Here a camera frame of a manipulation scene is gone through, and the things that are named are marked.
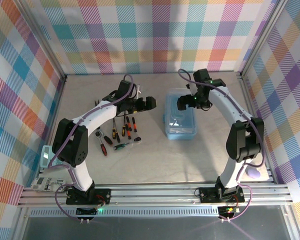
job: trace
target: aluminum frame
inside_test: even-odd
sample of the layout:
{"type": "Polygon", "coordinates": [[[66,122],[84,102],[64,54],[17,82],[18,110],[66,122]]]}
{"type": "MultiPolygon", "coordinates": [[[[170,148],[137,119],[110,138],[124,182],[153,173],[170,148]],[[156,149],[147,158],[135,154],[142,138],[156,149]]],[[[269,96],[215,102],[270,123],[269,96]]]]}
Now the aluminum frame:
{"type": "MultiPolygon", "coordinates": [[[[274,182],[247,182],[253,191],[251,206],[290,205],[292,198],[285,184],[274,182]]],[[[196,188],[211,188],[214,183],[179,183],[179,184],[114,184],[96,185],[96,189],[111,189],[111,201],[107,208],[116,207],[193,207],[198,206],[233,206],[233,203],[200,203],[194,195],[196,188]]],[[[245,203],[250,199],[249,190],[244,188],[245,203]]],[[[66,205],[66,193],[58,194],[58,202],[66,205]]],[[[19,206],[57,207],[54,192],[35,192],[25,188],[19,206]]],[[[93,207],[93,205],[73,205],[71,207],[93,207]]]]}
{"type": "Polygon", "coordinates": [[[246,76],[249,69],[253,66],[255,63],[258,54],[261,51],[261,48],[263,47],[264,43],[268,39],[272,29],[274,28],[280,14],[285,9],[286,4],[289,0],[278,0],[276,5],[274,6],[271,15],[269,16],[269,19],[265,25],[265,27],[262,30],[262,33],[260,34],[255,46],[253,47],[250,56],[248,57],[243,69],[242,69],[242,76],[246,76]]]}
{"type": "MultiPolygon", "coordinates": [[[[242,78],[242,76],[239,73],[238,73],[237,78],[239,80],[239,83],[240,83],[240,86],[241,86],[241,89],[242,89],[242,92],[243,92],[243,95],[244,95],[244,99],[246,101],[248,111],[252,115],[256,116],[257,111],[256,111],[256,109],[255,109],[255,107],[252,103],[253,102],[252,98],[249,95],[248,86],[247,86],[244,78],[242,78]]],[[[266,152],[266,155],[267,155],[266,162],[265,162],[266,166],[271,171],[271,176],[272,176],[274,182],[278,183],[279,180],[278,180],[276,172],[274,171],[275,167],[273,166],[272,162],[269,161],[270,153],[268,151],[268,148],[265,149],[265,152],[266,152]]],[[[295,207],[293,205],[286,205],[286,206],[282,205],[281,206],[281,211],[282,211],[284,221],[285,221],[286,226],[288,228],[288,232],[290,234],[291,239],[300,240],[300,227],[299,227],[300,223],[299,223],[298,218],[296,217],[297,212],[296,212],[295,207]]]]}
{"type": "Polygon", "coordinates": [[[51,65],[53,66],[54,70],[58,73],[60,78],[65,81],[67,75],[65,74],[64,70],[62,69],[58,58],[52,51],[47,38],[45,37],[44,33],[41,30],[36,18],[34,17],[30,7],[25,2],[25,0],[13,0],[15,5],[17,6],[18,10],[22,13],[25,21],[28,23],[33,35],[35,36],[36,40],[38,41],[39,45],[43,49],[44,53],[46,54],[47,58],[49,59],[51,65]]]}

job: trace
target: white table surface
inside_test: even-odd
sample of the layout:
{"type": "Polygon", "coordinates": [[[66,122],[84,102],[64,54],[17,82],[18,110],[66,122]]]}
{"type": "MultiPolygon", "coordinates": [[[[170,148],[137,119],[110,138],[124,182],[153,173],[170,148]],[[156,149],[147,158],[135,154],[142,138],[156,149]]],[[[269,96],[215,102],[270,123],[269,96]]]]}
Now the white table surface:
{"type": "MultiPolygon", "coordinates": [[[[234,72],[210,73],[213,79],[221,78],[237,102],[245,109],[244,96],[234,72]]],[[[62,93],[57,123],[63,119],[78,117],[95,106],[95,100],[102,99],[116,90],[123,75],[71,75],[62,93]]],[[[153,96],[157,107],[150,111],[136,113],[137,130],[142,138],[140,143],[113,151],[104,142],[108,152],[102,154],[100,143],[92,133],[88,139],[86,164],[90,176],[96,184],[124,183],[170,183],[215,181],[223,172],[228,160],[226,141],[230,127],[216,107],[205,112],[195,110],[197,134],[193,140],[168,140],[163,123],[166,92],[170,88],[185,88],[187,82],[178,74],[136,74],[134,82],[141,84],[140,97],[153,96]]],[[[116,118],[118,132],[121,133],[123,118],[116,118]]],[[[105,122],[101,129],[112,138],[112,120],[105,122]]],[[[120,135],[121,142],[128,137],[120,135]]],[[[261,161],[261,155],[254,160],[261,161]]],[[[269,179],[266,167],[258,169],[261,177],[258,181],[269,179]]],[[[66,179],[69,174],[63,169],[45,169],[41,176],[66,179]]],[[[246,174],[243,181],[253,181],[246,174]]]]}

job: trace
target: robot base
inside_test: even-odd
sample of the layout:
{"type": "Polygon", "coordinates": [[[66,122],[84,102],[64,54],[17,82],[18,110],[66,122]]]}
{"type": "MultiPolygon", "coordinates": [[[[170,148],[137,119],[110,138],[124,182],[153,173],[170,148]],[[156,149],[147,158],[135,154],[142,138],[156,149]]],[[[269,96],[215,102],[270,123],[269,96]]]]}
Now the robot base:
{"type": "Polygon", "coordinates": [[[244,203],[245,196],[243,189],[239,187],[236,193],[224,197],[220,197],[220,189],[217,187],[199,187],[199,198],[202,204],[229,203],[236,204],[244,203]]]}
{"type": "Polygon", "coordinates": [[[67,191],[66,204],[67,205],[99,205],[102,204],[102,199],[105,204],[108,205],[111,199],[111,189],[103,188],[103,189],[95,189],[93,188],[89,191],[88,196],[82,195],[81,191],[78,191],[75,188],[70,188],[67,191]]]}

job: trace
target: hand tool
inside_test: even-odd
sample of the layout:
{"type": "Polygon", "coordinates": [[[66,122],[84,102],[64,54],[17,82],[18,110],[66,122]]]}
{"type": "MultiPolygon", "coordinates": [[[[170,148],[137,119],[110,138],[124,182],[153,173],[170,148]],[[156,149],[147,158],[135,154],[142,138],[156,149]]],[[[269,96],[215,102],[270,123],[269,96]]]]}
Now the hand tool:
{"type": "Polygon", "coordinates": [[[115,118],[113,118],[113,128],[112,128],[112,139],[116,139],[116,122],[115,118]]]}
{"type": "Polygon", "coordinates": [[[126,111],[124,111],[123,115],[123,126],[122,126],[122,137],[126,135],[126,111]]]}
{"type": "Polygon", "coordinates": [[[102,134],[100,133],[100,131],[97,130],[97,131],[95,132],[95,136],[96,136],[96,138],[99,139],[99,141],[100,141],[100,146],[101,146],[101,150],[102,150],[102,152],[103,152],[103,155],[107,156],[108,153],[107,153],[107,150],[106,150],[105,145],[102,143],[102,140],[101,140],[102,134]]]}
{"type": "Polygon", "coordinates": [[[113,150],[120,150],[120,149],[123,149],[125,146],[127,146],[128,144],[133,144],[133,143],[140,143],[141,142],[141,138],[140,139],[137,139],[137,137],[133,140],[133,141],[129,141],[127,143],[122,143],[122,144],[119,144],[119,145],[116,145],[113,147],[113,150]]]}
{"type": "Polygon", "coordinates": [[[104,132],[103,132],[103,131],[101,131],[101,129],[100,129],[100,128],[98,129],[98,131],[97,131],[97,132],[99,132],[99,133],[101,134],[101,137],[103,137],[103,138],[104,138],[104,140],[106,141],[106,143],[107,143],[107,144],[109,144],[109,145],[112,145],[112,144],[114,144],[114,143],[111,141],[110,137],[106,136],[106,135],[104,134],[104,132]]]}
{"type": "Polygon", "coordinates": [[[133,123],[133,128],[134,128],[134,132],[137,132],[137,124],[136,124],[136,120],[134,117],[132,117],[132,123],[133,123]]]}
{"type": "Polygon", "coordinates": [[[117,131],[115,118],[113,118],[112,138],[116,139],[118,141],[118,143],[120,143],[120,137],[119,137],[119,133],[117,131]]]}
{"type": "Polygon", "coordinates": [[[95,107],[96,107],[96,106],[98,106],[98,105],[99,105],[99,103],[100,103],[99,99],[98,99],[98,103],[96,102],[96,100],[94,100],[94,106],[95,106],[95,107]]]}
{"type": "Polygon", "coordinates": [[[132,128],[131,128],[131,124],[130,124],[130,120],[129,120],[128,116],[126,116],[126,122],[128,123],[129,131],[132,132],[132,128]]]}
{"type": "Polygon", "coordinates": [[[125,124],[125,130],[126,130],[126,134],[128,134],[128,139],[130,140],[131,139],[131,135],[130,135],[128,124],[125,124]]]}

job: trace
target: yellow-handled screwdriver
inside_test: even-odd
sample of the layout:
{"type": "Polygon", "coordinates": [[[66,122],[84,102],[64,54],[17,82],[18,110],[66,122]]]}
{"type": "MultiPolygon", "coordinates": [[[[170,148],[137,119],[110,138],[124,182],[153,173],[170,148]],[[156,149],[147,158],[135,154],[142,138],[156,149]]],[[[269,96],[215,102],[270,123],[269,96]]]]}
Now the yellow-handled screwdriver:
{"type": "Polygon", "coordinates": [[[118,141],[118,143],[120,143],[120,137],[119,137],[119,133],[117,131],[115,118],[113,118],[112,138],[116,139],[118,141]]]}
{"type": "Polygon", "coordinates": [[[116,139],[116,122],[113,118],[112,139],[116,139]]]}
{"type": "Polygon", "coordinates": [[[122,126],[122,137],[126,135],[126,111],[124,111],[123,116],[123,126],[122,126]]]}

